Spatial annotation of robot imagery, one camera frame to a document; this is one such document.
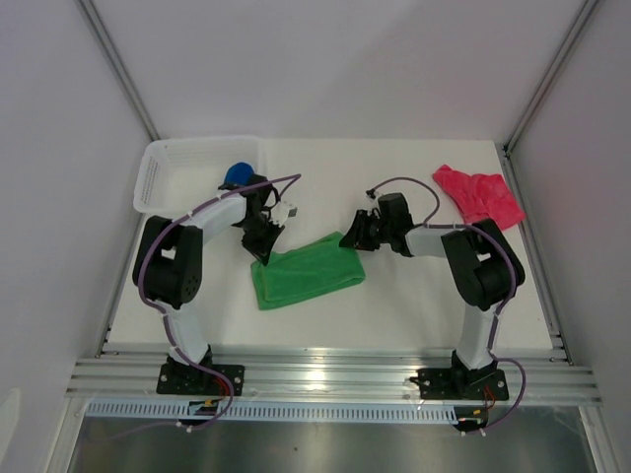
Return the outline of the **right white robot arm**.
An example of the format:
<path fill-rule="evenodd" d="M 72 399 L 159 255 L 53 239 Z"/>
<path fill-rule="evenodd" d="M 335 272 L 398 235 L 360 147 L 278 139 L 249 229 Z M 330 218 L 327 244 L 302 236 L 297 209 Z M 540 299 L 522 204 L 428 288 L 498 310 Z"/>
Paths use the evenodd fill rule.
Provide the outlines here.
<path fill-rule="evenodd" d="M 461 397 L 482 390 L 487 372 L 497 367 L 492 355 L 499 316 L 524 283 L 524 267 L 498 224 L 416 224 L 401 193 L 376 199 L 370 210 L 355 213 L 339 245 L 375 251 L 387 244 L 403 257 L 437 257 L 447 261 L 456 290 L 464 301 L 462 332 L 453 352 L 450 384 Z"/>

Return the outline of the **right aluminium corner post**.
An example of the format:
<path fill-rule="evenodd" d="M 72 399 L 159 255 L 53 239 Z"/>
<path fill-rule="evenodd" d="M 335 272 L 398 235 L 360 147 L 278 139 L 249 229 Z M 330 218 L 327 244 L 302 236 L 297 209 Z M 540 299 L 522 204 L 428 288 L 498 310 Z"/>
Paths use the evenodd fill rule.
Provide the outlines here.
<path fill-rule="evenodd" d="M 579 47 L 583 36 L 589 30 L 602 4 L 603 1 L 601 0 L 586 0 L 581 2 L 577 13 L 564 32 L 560 43 L 556 46 L 542 76 L 530 95 L 525 108 L 520 113 L 508 138 L 502 145 L 503 155 L 507 159 L 514 154 L 538 113 L 543 108 L 545 101 L 561 78 L 564 69 Z"/>

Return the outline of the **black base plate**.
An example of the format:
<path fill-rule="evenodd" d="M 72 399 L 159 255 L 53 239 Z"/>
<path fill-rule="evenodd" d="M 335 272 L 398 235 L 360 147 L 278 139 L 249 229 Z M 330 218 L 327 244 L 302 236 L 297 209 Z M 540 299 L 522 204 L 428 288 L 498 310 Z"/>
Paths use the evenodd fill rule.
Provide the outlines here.
<path fill-rule="evenodd" d="M 507 401 L 510 397 L 504 372 L 493 367 L 474 371 L 425 368 L 409 381 L 418 386 L 424 400 Z"/>
<path fill-rule="evenodd" d="M 245 367 L 241 365 L 215 365 L 214 371 L 226 377 L 234 387 L 234 395 L 241 396 L 245 381 Z M 216 375 L 201 372 L 180 363 L 163 364 L 156 392 L 161 395 L 228 396 L 227 382 Z"/>

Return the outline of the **blue towel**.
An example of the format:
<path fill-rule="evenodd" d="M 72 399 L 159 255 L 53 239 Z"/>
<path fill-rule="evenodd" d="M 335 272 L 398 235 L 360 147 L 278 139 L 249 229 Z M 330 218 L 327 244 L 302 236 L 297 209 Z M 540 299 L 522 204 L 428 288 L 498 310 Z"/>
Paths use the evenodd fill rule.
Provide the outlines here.
<path fill-rule="evenodd" d="M 246 162 L 238 162 L 230 166 L 225 174 L 224 186 L 247 186 L 255 175 L 254 168 Z"/>

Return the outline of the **aluminium corner post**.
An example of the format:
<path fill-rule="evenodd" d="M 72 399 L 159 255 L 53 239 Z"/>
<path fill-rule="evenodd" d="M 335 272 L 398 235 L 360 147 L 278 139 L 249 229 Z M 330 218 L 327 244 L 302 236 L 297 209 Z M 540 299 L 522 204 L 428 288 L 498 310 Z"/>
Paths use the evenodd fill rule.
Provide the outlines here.
<path fill-rule="evenodd" d="M 508 138 L 502 145 L 503 155 L 507 159 L 514 154 L 538 113 L 543 108 L 545 101 L 561 78 L 564 69 L 579 47 L 583 36 L 589 30 L 602 4 L 603 1 L 601 0 L 586 0 L 581 2 L 577 13 L 564 32 L 560 43 L 556 46 L 542 76 L 530 95 L 525 108 L 520 113 Z"/>
<path fill-rule="evenodd" d="M 132 114 L 137 119 L 147 138 L 153 142 L 161 140 L 161 136 L 144 103 L 125 61 L 117 47 L 112 34 L 103 19 L 97 3 L 93 0 L 76 0 L 75 6 L 93 36 L 105 63 L 114 80 L 122 91 Z"/>

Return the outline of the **left aluminium corner post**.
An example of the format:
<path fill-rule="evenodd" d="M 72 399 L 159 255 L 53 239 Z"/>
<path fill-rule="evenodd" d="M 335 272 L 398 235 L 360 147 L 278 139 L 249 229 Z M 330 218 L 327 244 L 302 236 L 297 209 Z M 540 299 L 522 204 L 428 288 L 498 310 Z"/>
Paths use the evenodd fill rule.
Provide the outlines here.
<path fill-rule="evenodd" d="M 93 0 L 76 0 L 75 6 L 93 36 L 105 63 L 114 80 L 122 91 L 132 114 L 137 119 L 147 138 L 153 142 L 161 140 L 161 136 L 144 103 L 125 61 L 117 47 L 112 34 L 103 19 L 97 3 Z"/>

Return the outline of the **white plastic basket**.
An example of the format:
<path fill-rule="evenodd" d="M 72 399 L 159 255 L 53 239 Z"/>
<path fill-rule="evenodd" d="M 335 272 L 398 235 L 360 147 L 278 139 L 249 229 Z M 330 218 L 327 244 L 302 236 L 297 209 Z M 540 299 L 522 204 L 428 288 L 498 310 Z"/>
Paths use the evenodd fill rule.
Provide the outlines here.
<path fill-rule="evenodd" d="M 140 163 L 133 208 L 141 214 L 178 217 L 213 197 L 228 169 L 237 163 L 265 174 L 261 140 L 219 136 L 152 142 Z"/>

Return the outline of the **aluminium front rail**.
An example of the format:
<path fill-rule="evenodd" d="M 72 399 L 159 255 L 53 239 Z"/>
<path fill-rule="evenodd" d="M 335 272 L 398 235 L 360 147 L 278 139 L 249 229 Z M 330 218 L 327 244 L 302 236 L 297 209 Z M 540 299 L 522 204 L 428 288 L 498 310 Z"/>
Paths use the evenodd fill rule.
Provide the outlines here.
<path fill-rule="evenodd" d="M 156 397 L 163 344 L 107 344 L 79 359 L 66 388 L 70 397 Z M 288 402 L 402 404 L 416 402 L 409 379 L 423 368 L 446 368 L 447 349 L 213 347 L 217 364 L 245 367 L 243 399 Z M 572 365 L 562 350 L 512 353 L 526 370 L 526 406 L 599 406 L 592 369 Z"/>

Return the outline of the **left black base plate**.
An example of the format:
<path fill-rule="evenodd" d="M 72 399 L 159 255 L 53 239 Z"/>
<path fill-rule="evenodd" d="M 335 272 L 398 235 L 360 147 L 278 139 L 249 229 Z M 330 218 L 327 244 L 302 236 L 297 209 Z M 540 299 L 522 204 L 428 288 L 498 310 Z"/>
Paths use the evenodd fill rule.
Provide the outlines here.
<path fill-rule="evenodd" d="M 215 365 L 214 371 L 226 377 L 234 387 L 234 395 L 241 396 L 245 381 L 245 367 L 241 365 Z M 161 395 L 228 396 L 227 382 L 216 375 L 201 372 L 180 363 L 163 364 L 156 392 Z"/>

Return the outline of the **pink towel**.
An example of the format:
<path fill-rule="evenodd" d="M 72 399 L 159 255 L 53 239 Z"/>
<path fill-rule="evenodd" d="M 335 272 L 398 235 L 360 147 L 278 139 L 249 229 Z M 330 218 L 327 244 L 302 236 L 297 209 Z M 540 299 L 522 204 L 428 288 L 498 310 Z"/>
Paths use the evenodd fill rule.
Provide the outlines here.
<path fill-rule="evenodd" d="M 467 224 L 492 219 L 505 231 L 526 218 L 526 213 L 499 173 L 468 174 L 442 165 L 432 177 L 452 199 Z"/>

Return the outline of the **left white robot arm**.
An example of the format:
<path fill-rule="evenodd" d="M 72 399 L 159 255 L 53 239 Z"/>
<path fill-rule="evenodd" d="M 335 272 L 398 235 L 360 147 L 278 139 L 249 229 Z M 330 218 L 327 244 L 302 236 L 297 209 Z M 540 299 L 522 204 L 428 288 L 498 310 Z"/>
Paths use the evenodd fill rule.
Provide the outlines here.
<path fill-rule="evenodd" d="M 225 180 L 218 194 L 183 216 L 147 219 L 139 243 L 132 281 L 141 302 L 161 316 L 170 344 L 167 379 L 194 394 L 206 392 L 214 377 L 211 347 L 201 334 L 193 303 L 202 286 L 203 250 L 229 228 L 243 231 L 242 247 L 266 265 L 286 222 L 297 208 L 284 201 L 275 185 L 293 178 L 268 180 L 251 174 L 246 183 Z"/>

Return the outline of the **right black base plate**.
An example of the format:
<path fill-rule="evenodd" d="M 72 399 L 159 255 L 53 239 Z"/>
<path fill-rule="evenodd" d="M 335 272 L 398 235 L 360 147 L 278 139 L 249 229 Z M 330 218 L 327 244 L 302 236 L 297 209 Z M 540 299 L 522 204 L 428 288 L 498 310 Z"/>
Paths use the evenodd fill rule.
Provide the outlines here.
<path fill-rule="evenodd" d="M 507 401 L 510 397 L 504 372 L 493 367 L 474 371 L 425 368 L 409 381 L 418 386 L 424 400 Z"/>

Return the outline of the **green towel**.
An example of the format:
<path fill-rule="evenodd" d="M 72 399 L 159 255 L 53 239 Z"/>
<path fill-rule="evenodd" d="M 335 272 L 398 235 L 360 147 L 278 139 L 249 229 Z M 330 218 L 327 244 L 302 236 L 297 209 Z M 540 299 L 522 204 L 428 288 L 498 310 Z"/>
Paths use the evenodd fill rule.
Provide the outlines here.
<path fill-rule="evenodd" d="M 257 307 L 271 310 L 299 304 L 363 283 L 366 273 L 357 251 L 339 245 L 333 232 L 285 253 L 273 252 L 267 264 L 250 265 Z"/>

